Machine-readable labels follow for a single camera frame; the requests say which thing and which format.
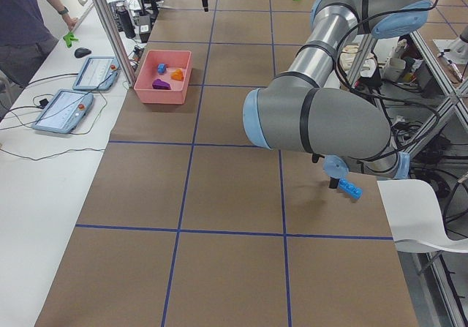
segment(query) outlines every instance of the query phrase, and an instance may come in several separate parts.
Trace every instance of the white table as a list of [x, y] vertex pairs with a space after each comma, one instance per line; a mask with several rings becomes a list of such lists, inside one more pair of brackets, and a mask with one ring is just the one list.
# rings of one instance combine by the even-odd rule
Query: white table
[[[67, 48], [61, 40], [33, 80], [79, 72], [85, 58], [73, 55], [78, 47], [92, 56], [113, 56], [112, 48], [93, 8], [75, 30], [79, 42]], [[127, 53], [135, 42], [121, 34]], [[32, 105], [40, 94], [70, 89], [75, 76], [28, 87], [13, 107]], [[4, 150], [40, 158], [67, 149], [105, 149], [109, 133], [124, 101], [127, 84], [121, 73], [111, 90], [104, 92], [108, 105], [87, 135], [51, 135], [19, 125], [10, 113], [0, 123]], [[93, 108], [75, 130], [86, 132], [105, 101], [95, 94]], [[23, 122], [35, 120], [38, 109], [15, 111]], [[102, 157], [99, 151], [80, 151], [31, 161], [0, 152], [0, 326], [35, 324], [59, 267], [88, 189]]]

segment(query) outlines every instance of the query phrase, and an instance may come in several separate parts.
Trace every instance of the pink plastic container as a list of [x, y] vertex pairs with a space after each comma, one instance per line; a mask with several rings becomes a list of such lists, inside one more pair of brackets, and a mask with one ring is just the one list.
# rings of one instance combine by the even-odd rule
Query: pink plastic container
[[[158, 73], [158, 65], [166, 64], [165, 73]], [[183, 80], [173, 80], [170, 75], [176, 69], [184, 74]], [[142, 64], [135, 83], [135, 91], [146, 104], [183, 104], [192, 72], [192, 52], [185, 50], [150, 50]], [[153, 81], [163, 80], [170, 90], [153, 89]]]

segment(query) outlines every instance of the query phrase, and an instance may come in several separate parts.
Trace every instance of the black mouse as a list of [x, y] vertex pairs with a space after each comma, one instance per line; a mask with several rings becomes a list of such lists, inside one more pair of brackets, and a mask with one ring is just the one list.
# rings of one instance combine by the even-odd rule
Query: black mouse
[[75, 58], [83, 58], [84, 56], [87, 56], [91, 54], [91, 51], [88, 48], [78, 48], [75, 50]]

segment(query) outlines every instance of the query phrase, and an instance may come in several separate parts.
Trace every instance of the hand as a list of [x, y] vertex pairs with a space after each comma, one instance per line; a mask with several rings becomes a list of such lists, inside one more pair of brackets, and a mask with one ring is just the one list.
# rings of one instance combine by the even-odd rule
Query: hand
[[68, 14], [62, 15], [63, 20], [67, 24], [68, 29], [71, 31], [74, 29], [78, 22], [78, 18], [71, 18]]

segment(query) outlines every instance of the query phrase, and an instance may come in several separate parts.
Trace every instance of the white cup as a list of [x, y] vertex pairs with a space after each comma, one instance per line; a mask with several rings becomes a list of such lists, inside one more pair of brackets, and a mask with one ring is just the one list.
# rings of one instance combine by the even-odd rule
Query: white cup
[[383, 77], [386, 80], [396, 82], [404, 71], [407, 63], [405, 60], [398, 58], [389, 58], [383, 67]]

